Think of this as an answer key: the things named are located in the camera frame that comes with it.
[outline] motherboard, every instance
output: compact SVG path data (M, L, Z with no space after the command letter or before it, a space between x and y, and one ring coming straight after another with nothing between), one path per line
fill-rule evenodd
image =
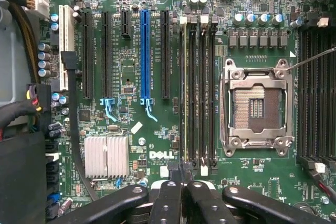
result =
M320 121L302 94L317 80L335 87L336 76L331 69L320 79L315 73L303 87L306 70L286 70L334 42L299 32L313 19L312 26L325 27L333 12L333 0L50 0L40 42L51 50L39 54L39 74L51 85L52 119L61 124L61 201L71 198L72 209L91 202L72 159L71 96L78 100L86 177L99 197L127 185L150 188L185 161L195 180L218 190L241 185L336 217L304 168L315 160L308 145L319 142L302 144L324 122L325 151L334 153L336 116L319 113ZM68 92L61 51L77 54L76 94ZM334 61L326 56L307 69L329 69ZM321 103L336 111L330 92ZM317 170L334 185L328 162Z

